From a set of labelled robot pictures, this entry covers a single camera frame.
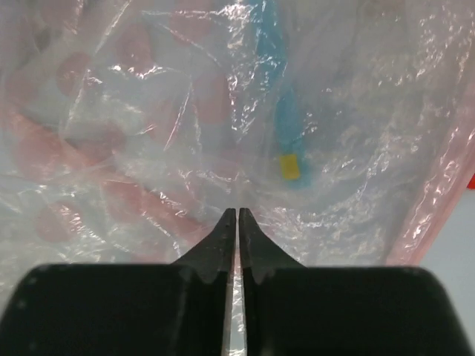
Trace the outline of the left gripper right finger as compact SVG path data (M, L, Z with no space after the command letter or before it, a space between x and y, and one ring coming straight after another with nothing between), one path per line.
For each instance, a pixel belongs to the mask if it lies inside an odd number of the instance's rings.
M441 283L417 267L306 267L239 219L248 355L472 355Z

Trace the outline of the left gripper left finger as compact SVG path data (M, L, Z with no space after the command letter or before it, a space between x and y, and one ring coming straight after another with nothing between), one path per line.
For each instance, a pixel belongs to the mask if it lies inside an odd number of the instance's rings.
M236 212L171 264L46 264L1 318L3 355L220 355Z

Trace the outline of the clear zip bag red dots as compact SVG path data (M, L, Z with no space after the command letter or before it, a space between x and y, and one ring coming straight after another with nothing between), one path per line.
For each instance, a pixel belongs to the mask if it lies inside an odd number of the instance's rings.
M1 318L46 264L171 264L236 212L220 355L248 355L239 213L306 267L418 267L474 170L474 3L357 1L328 83L293 85L306 177L273 136L235 169L144 180L174 37L142 1L1 3Z

